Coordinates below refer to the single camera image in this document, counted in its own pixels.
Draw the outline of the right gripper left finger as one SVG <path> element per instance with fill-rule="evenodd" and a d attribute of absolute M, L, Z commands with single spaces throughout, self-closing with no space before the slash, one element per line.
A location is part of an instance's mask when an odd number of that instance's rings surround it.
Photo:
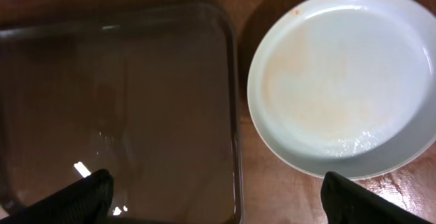
<path fill-rule="evenodd" d="M 1 219 L 1 224 L 101 224 L 108 222 L 114 179 L 105 169 Z"/>

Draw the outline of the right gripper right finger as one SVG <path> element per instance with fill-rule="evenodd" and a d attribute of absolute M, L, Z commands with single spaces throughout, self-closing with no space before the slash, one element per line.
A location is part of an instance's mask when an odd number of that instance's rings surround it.
<path fill-rule="evenodd" d="M 329 224 L 430 224 L 336 172 L 326 173 L 320 195 Z"/>

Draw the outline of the pale green plate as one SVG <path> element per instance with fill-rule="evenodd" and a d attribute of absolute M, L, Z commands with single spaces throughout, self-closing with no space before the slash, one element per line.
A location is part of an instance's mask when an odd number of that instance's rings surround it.
<path fill-rule="evenodd" d="M 414 0 L 306 0 L 268 30 L 247 102 L 268 149 L 323 177 L 379 176 L 435 142 L 435 15 Z"/>

